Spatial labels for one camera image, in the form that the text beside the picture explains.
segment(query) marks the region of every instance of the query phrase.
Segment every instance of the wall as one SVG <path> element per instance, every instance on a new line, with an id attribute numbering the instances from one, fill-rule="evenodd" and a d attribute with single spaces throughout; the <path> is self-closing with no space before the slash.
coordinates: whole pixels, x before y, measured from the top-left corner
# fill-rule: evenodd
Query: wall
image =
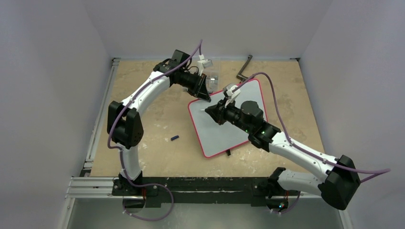
<path id="1" fill-rule="evenodd" d="M 0 222 L 54 229 L 110 58 L 79 0 L 0 1 Z"/>
<path id="2" fill-rule="evenodd" d="M 300 57 L 331 0 L 83 0 L 109 54 L 163 58 L 173 49 L 223 58 Z"/>
<path id="3" fill-rule="evenodd" d="M 360 186 L 357 229 L 404 228 L 405 2 L 334 0 L 300 61 L 329 154 L 392 172 Z"/>

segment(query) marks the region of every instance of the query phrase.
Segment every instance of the white wall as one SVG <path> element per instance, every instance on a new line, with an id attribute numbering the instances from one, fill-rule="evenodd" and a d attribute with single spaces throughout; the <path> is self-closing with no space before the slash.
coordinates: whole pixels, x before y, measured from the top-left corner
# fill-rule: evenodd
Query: white wall
<path id="1" fill-rule="evenodd" d="M 0 1 L 0 222 L 54 229 L 110 58 L 79 0 Z"/>
<path id="2" fill-rule="evenodd" d="M 166 58 L 173 49 L 224 58 L 300 57 L 331 0 L 83 0 L 114 57 Z"/>
<path id="3" fill-rule="evenodd" d="M 334 0 L 300 61 L 329 154 L 392 172 L 360 186 L 355 228 L 404 228 L 405 1 Z"/>

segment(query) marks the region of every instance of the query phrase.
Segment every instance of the wooden surface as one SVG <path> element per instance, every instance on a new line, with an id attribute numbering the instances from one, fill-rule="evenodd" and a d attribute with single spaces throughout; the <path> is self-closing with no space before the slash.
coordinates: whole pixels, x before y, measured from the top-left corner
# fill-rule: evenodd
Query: wooden surface
<path id="1" fill-rule="evenodd" d="M 110 101 L 121 101 L 134 92 L 149 76 L 158 61 L 121 61 Z M 238 83 L 236 74 L 244 61 L 221 61 L 219 88 Z M 292 138 L 323 152 L 307 90 L 296 61 L 251 61 L 244 71 L 249 76 L 266 72 L 275 86 L 280 114 Z M 263 90 L 268 121 L 281 127 L 277 118 L 270 84 L 258 76 Z M 149 177 L 267 177 L 276 167 L 305 171 L 291 161 L 246 144 L 212 158 L 205 158 L 193 128 L 187 105 L 195 98 L 173 85 L 162 93 L 142 116 L 145 134 L 139 144 L 139 163 Z M 120 171 L 117 150 L 107 148 L 107 120 L 97 147 L 93 177 L 114 177 Z M 180 138 L 170 141 L 179 135 Z"/>

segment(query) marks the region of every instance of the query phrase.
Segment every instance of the small blue object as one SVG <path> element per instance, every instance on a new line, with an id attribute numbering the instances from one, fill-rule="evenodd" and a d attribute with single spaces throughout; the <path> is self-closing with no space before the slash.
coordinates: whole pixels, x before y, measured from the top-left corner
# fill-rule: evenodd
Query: small blue object
<path id="1" fill-rule="evenodd" d="M 174 139 L 177 139 L 177 138 L 179 138 L 179 136 L 178 135 L 176 135 L 176 136 L 174 136 L 174 137 L 172 137 L 170 140 L 174 140 Z"/>

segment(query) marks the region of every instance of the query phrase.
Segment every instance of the red border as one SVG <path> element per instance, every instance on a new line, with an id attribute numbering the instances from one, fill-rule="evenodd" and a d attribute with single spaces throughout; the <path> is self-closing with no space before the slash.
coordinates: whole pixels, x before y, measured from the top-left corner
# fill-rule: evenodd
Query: red border
<path id="1" fill-rule="evenodd" d="M 264 107 L 264 109 L 265 109 L 266 119 L 268 120 L 267 111 L 266 111 L 266 105 L 265 105 L 265 100 L 264 100 L 264 98 L 263 98 L 262 86 L 261 86 L 260 81 L 259 81 L 258 79 L 252 79 L 252 80 L 256 80 L 256 81 L 259 83 L 260 95 L 262 96 L 263 107 Z M 213 94 L 218 94 L 218 93 L 220 93 L 220 92 L 223 92 L 223 90 L 222 90 L 222 91 L 215 92 L 215 93 L 212 93 L 211 95 L 213 95 Z M 189 110 L 189 114 L 190 114 L 190 118 L 191 118 L 191 121 L 192 121 L 192 125 L 194 126 L 195 133 L 197 134 L 198 142 L 200 143 L 200 147 L 201 147 L 201 150 L 202 150 L 202 154 L 203 154 L 204 157 L 206 157 L 206 158 L 211 158 L 211 157 L 213 157 L 213 156 L 216 156 L 216 155 L 218 155 L 218 154 L 220 154 L 220 153 L 225 152 L 226 150 L 221 151 L 221 152 L 219 152 L 219 153 L 217 153 L 217 154 L 214 154 L 214 155 L 212 155 L 212 156 L 206 156 L 206 155 L 205 155 L 204 150 L 203 150 L 203 146 L 201 145 L 200 136 L 198 136 L 197 128 L 195 128 L 194 120 L 193 120 L 193 118 L 192 118 L 191 111 L 190 111 L 190 104 L 191 104 L 191 103 L 194 103 L 195 101 L 198 101 L 198 100 L 199 100 L 199 99 L 196 99 L 196 100 L 193 100 L 193 101 L 189 102 L 189 104 L 187 105 L 187 109 Z M 229 148 L 229 149 L 234 149 L 234 148 L 236 148 L 236 147 L 238 147 L 238 146 L 241 146 L 241 145 L 243 145 L 243 144 L 245 144 L 245 143 L 247 143 L 247 142 L 249 142 L 249 140 L 246 140 L 245 142 L 242 142 L 242 143 L 240 143 L 240 144 L 238 144 L 238 145 L 235 145 L 235 146 L 233 146 L 233 147 L 231 147 L 231 148 Z"/>

